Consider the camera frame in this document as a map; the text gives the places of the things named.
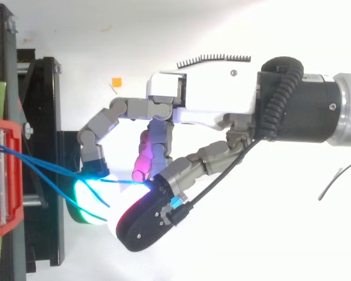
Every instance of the black metal frame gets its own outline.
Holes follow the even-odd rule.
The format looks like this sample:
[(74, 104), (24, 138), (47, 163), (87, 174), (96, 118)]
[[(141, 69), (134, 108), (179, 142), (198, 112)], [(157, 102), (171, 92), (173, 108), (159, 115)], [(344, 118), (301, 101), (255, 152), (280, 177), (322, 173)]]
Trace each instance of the black metal frame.
[[(23, 61), (28, 55), (28, 50), (18, 50), (18, 61)], [(26, 75), (19, 75), (19, 95), (26, 119), (34, 129), (29, 140), (23, 138), (23, 152), (63, 165), (65, 147), (61, 132), (57, 64), (53, 57), (31, 59)], [(58, 174), (43, 173), (61, 186), (62, 179)], [(65, 258), (63, 199), (25, 165), (23, 186), (24, 195), (37, 194), (43, 203), (38, 207), (25, 207), (26, 271), (35, 272), (35, 261), (40, 260), (49, 260), (50, 266), (61, 265)]]
[[(0, 82), (6, 82), (4, 118), (20, 123), (16, 35), (8, 30), (6, 24), (10, 16), (12, 13), (0, 4)], [(2, 280), (26, 280), (23, 222), (2, 237), (0, 281)]]

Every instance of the white background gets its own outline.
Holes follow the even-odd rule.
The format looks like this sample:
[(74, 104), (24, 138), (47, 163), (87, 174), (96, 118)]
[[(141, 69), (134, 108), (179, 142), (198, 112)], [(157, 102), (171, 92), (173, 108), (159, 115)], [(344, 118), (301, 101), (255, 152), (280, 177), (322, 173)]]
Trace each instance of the white background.
[[(202, 53), (252, 55), (257, 70), (294, 56), (306, 73), (351, 73), (351, 1), (7, 0), (18, 47), (63, 65), (63, 130), (80, 129), (119, 94), (144, 97), (147, 79)], [(122, 121), (104, 141), (110, 168), (130, 175), (145, 122)], [(180, 125), (173, 158), (223, 132)], [(317, 197), (351, 149), (261, 143), (179, 227), (131, 253), (106, 226), (65, 214), (66, 259), (37, 263), (48, 280), (351, 280), (351, 171)]]

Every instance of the robotic hand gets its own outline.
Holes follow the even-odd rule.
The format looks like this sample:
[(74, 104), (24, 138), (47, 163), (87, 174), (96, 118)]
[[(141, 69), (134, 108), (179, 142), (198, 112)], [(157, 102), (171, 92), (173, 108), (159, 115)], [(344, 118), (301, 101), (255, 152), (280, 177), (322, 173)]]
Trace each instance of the robotic hand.
[[(150, 192), (124, 213), (116, 228), (128, 250), (146, 249), (182, 221), (262, 139), (351, 146), (351, 74), (304, 74), (298, 60), (278, 57), (256, 77), (250, 59), (207, 55), (178, 63), (177, 70), (152, 76), (146, 99), (115, 98), (79, 132), (82, 172), (105, 177), (109, 170), (99, 141), (119, 118), (150, 120), (133, 172), (133, 180), (146, 181)], [(229, 129), (226, 141), (172, 161), (175, 123)], [(188, 201), (183, 191), (202, 175), (215, 173), (221, 174)], [(174, 197), (183, 204), (173, 208)]]

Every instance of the blue cable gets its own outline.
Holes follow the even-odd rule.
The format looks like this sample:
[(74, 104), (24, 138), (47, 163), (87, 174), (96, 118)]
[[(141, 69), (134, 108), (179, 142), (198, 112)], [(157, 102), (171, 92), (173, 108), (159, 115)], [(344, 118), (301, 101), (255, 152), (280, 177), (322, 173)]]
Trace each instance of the blue cable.
[(35, 167), (33, 164), (31, 164), (31, 162), (29, 162), (28, 160), (26, 160), (24, 157), (21, 156), (20, 153), (9, 153), (6, 152), (5, 149), (0, 150), (0, 152), (2, 153), (7, 153), (7, 154), (13, 154), (14, 156), (16, 156), (18, 159), (20, 159), (23, 163), (25, 163), (26, 165), (28, 165), (31, 169), (34, 170), (34, 172), (36, 172), (46, 183), (48, 183), (53, 189), (54, 191), (56, 191), (59, 195), (61, 195), (62, 197), (64, 197), (64, 199), (66, 201), (68, 201), (71, 205), (73, 205), (75, 208), (89, 214), (90, 216), (97, 218), (99, 220), (102, 221), (107, 221), (106, 219), (99, 217), (98, 215), (94, 215), (93, 213), (87, 211), (86, 209), (80, 207), (76, 202), (74, 202), (72, 199), (70, 199), (65, 193), (63, 193), (48, 177), (46, 177), (45, 174), (43, 174), (37, 167)]
[[(6, 146), (2, 146), (0, 145), (0, 148), (1, 149), (6, 149), (7, 151), (11, 151), (13, 153), (18, 153), (17, 151), (14, 151), (10, 148), (7, 148)], [(24, 155), (24, 154), (20, 154), (22, 157), (24, 158), (27, 158), (27, 160), (29, 160), (30, 162), (32, 163), (35, 163), (35, 165), (37, 166), (40, 166), (40, 167), (43, 167), (47, 170), (50, 170), (50, 171), (53, 171), (55, 173), (58, 173), (58, 174), (63, 174), (65, 176), (69, 176), (69, 177), (75, 177), (81, 181), (84, 181), (86, 180), (85, 177), (77, 174), (77, 173), (74, 173), (64, 167), (61, 167), (61, 166), (58, 166), (58, 165), (55, 165), (55, 164), (52, 164), (52, 163), (49, 163), (47, 161), (43, 161), (43, 160), (40, 160), (40, 159), (37, 159), (37, 158), (34, 158), (34, 157), (31, 157), (31, 156), (28, 156), (28, 155)], [(136, 181), (131, 181), (131, 180), (107, 180), (107, 179), (99, 179), (99, 181), (102, 181), (102, 182), (105, 182), (105, 183), (127, 183), (127, 184), (135, 184), (135, 183), (141, 183), (141, 182), (136, 182)]]
[(75, 177), (79, 180), (81, 180), (87, 187), (88, 189), (91, 190), (91, 192), (96, 196), (96, 198), (101, 202), (103, 203), (104, 205), (106, 205), (108, 208), (110, 208), (111, 206), (104, 201), (103, 198), (100, 197), (100, 195), (87, 183), (86, 179), (82, 176), (80, 176), (79, 174), (75, 174), (73, 173), (72, 171), (69, 171), (68, 169), (65, 169), (63, 167), (60, 167), (58, 165), (55, 165), (55, 164), (52, 164), (52, 163), (49, 163), (49, 162), (46, 162), (46, 161), (42, 161), (40, 159), (36, 159), (36, 158), (33, 158), (31, 156), (28, 156), (28, 155), (24, 155), (24, 154), (21, 154), (21, 153), (18, 153), (17, 151), (14, 151), (10, 148), (7, 148), (6, 146), (3, 146), (3, 145), (0, 145), (0, 149), (8, 152), (9, 154), (12, 154), (16, 157), (20, 157), (22, 159), (26, 159), (30, 162), (32, 162), (33, 164), (37, 165), (37, 166), (40, 166), (42, 168), (45, 168), (47, 170), (51, 170), (55, 173), (59, 173), (59, 174), (63, 174), (65, 176), (69, 176), (69, 177)]

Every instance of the green light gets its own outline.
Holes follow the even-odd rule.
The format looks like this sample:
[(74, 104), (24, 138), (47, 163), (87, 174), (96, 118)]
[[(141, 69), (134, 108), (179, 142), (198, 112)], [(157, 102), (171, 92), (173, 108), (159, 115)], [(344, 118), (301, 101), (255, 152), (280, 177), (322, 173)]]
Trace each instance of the green light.
[[(120, 188), (118, 183), (106, 183), (99, 180), (87, 180), (87, 183), (102, 197), (108, 204), (110, 201), (117, 197), (120, 193)], [(109, 208), (101, 203), (93, 193), (88, 189), (88, 187), (81, 182), (80, 180), (76, 181), (74, 184), (75, 199), (77, 204), (86, 209), (87, 211), (92, 212), (95, 215), (98, 215), (102, 218), (107, 218), (109, 214)], [(97, 218), (94, 218), (87, 214), (84, 211), (80, 211), (83, 219), (89, 224), (102, 225), (106, 222), (101, 221)]]

